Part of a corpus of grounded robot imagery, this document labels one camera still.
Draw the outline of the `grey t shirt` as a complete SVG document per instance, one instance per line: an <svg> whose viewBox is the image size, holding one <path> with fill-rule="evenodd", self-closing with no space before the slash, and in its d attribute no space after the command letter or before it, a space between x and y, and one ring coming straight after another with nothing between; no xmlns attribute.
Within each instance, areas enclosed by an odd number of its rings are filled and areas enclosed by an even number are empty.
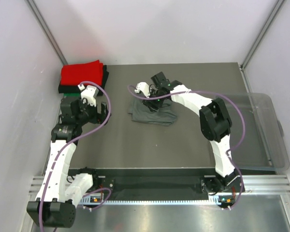
<svg viewBox="0 0 290 232"><path fill-rule="evenodd" d="M150 111L140 99L133 98L128 108L128 114L131 115L133 122L170 126L177 121L177 114L172 111L171 106L172 102L166 100L160 109Z"/></svg>

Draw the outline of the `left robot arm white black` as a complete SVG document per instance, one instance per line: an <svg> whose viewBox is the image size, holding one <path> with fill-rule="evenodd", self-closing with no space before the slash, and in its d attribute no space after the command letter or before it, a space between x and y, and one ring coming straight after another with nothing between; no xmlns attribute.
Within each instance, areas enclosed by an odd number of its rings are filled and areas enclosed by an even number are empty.
<svg viewBox="0 0 290 232"><path fill-rule="evenodd" d="M70 228L76 208L87 191L96 191L100 180L91 173L79 173L67 187L70 163L87 123L100 129L111 116L111 102L95 104L95 97L65 96L60 103L58 123L51 131L50 156L45 176L34 201L27 204L27 213L40 231L45 228Z"/></svg>

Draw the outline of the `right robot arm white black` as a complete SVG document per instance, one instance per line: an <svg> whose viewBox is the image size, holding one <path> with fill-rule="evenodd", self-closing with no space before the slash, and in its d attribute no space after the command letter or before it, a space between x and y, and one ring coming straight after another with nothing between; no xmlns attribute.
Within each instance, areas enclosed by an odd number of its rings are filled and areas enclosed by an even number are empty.
<svg viewBox="0 0 290 232"><path fill-rule="evenodd" d="M201 132L212 147L216 171L215 177L201 179L203 191L215 195L233 188L236 168L230 145L232 120L225 99L211 99L195 93L177 80L169 81L162 72L151 80L151 85L140 82L135 89L135 93L143 93L143 104L151 111L159 110L165 100L171 100L190 109L200 119Z"/></svg>

